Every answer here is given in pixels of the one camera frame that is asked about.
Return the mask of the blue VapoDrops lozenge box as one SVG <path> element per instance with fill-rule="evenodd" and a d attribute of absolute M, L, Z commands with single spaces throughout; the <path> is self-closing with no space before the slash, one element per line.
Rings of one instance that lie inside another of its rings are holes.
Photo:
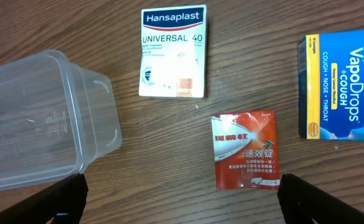
<path fill-rule="evenodd" d="M 307 35 L 297 59 L 300 137 L 364 141 L 364 29 Z"/>

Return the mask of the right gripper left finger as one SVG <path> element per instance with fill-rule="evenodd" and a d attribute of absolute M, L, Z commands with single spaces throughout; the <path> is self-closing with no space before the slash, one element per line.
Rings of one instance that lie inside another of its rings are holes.
<path fill-rule="evenodd" d="M 87 194 L 85 176 L 73 174 L 1 211 L 0 224 L 79 224 Z"/>

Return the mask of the red medicine box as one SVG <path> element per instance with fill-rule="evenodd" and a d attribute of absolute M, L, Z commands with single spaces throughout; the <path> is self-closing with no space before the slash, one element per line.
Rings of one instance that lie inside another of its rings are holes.
<path fill-rule="evenodd" d="M 273 110 L 211 116 L 218 190 L 266 189 L 280 185 Z"/>

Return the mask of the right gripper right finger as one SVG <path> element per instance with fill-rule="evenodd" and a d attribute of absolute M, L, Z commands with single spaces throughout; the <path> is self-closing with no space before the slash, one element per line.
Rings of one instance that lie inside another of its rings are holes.
<path fill-rule="evenodd" d="M 286 224 L 364 224 L 364 213 L 293 174 L 282 175 L 278 199 Z"/>

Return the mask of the white Hansaplast plaster box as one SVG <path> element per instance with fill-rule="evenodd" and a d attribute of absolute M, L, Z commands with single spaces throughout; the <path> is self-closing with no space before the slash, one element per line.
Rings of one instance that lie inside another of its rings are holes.
<path fill-rule="evenodd" d="M 204 98 L 207 6 L 141 11 L 139 96 Z"/>

